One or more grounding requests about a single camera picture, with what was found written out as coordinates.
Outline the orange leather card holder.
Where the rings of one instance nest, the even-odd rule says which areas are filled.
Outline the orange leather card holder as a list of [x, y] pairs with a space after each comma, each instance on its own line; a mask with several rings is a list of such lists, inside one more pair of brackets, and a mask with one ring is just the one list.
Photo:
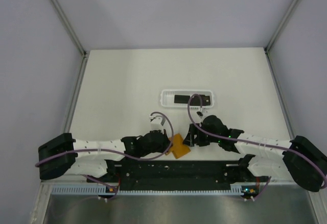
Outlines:
[[187, 145], [183, 144], [183, 138], [179, 133], [170, 137], [169, 140], [172, 142], [172, 146], [166, 155], [172, 154], [175, 159], [179, 159], [191, 151]]

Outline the dark credit card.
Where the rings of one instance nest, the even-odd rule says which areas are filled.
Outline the dark credit card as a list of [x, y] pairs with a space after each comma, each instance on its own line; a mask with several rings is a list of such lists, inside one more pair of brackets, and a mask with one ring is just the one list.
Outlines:
[[174, 95], [175, 104], [188, 104], [190, 99], [189, 95]]
[[190, 106], [209, 107], [212, 105], [212, 100], [209, 95], [196, 95], [191, 99]]

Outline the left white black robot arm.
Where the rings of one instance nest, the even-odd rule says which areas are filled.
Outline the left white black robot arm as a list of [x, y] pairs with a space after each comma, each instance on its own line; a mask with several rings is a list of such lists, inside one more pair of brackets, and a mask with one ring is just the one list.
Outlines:
[[109, 141], [80, 140], [71, 133], [63, 133], [38, 148], [36, 167], [43, 181], [63, 175], [88, 175], [108, 182], [116, 174], [112, 162], [125, 158], [145, 160], [148, 155], [158, 153], [156, 159], [170, 147], [166, 132], [161, 130]]

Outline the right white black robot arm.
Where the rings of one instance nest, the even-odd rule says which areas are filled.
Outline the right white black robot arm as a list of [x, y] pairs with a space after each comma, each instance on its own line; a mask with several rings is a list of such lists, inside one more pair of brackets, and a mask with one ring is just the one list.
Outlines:
[[200, 118], [197, 123], [190, 117], [185, 140], [201, 159], [236, 161], [244, 181], [271, 177], [293, 181], [311, 192], [326, 188], [326, 155], [306, 137], [269, 139], [228, 128], [215, 115]]

